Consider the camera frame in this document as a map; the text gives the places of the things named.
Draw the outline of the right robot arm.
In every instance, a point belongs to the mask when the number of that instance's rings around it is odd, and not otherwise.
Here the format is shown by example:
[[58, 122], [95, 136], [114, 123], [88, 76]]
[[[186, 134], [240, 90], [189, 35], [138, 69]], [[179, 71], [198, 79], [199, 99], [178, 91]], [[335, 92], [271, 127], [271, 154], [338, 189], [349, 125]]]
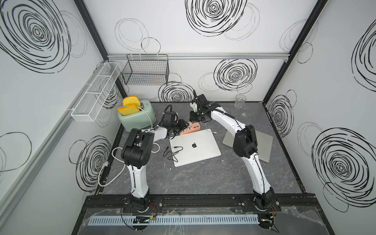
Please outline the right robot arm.
[[190, 102], [190, 107], [193, 109], [190, 111], [190, 121], [207, 122], [206, 117], [209, 117], [209, 120], [217, 121], [234, 137], [233, 151], [242, 158], [251, 177], [255, 207], [260, 211], [270, 209], [276, 196], [259, 161], [254, 127], [241, 123], [215, 102], [202, 105], [196, 99]]

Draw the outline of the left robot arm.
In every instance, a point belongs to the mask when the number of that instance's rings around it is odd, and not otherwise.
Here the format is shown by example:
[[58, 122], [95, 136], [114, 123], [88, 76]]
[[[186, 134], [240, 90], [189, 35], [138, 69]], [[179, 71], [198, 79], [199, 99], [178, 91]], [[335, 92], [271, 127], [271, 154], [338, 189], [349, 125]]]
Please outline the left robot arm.
[[121, 158], [127, 167], [131, 182], [131, 195], [143, 207], [149, 204], [149, 186], [146, 179], [148, 164], [154, 142], [167, 138], [170, 134], [176, 136], [189, 126], [184, 120], [167, 126], [151, 124], [136, 126], [129, 131]]

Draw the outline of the orange power strip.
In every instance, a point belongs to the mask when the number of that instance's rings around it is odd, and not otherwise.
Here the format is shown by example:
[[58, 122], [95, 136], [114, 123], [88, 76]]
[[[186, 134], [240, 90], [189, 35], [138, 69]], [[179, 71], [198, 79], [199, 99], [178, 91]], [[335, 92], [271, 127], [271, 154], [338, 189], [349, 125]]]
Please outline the orange power strip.
[[200, 129], [201, 129], [201, 126], [198, 122], [189, 122], [189, 126], [186, 129], [184, 129], [180, 133], [180, 135], [190, 134], [196, 131], [200, 131]]

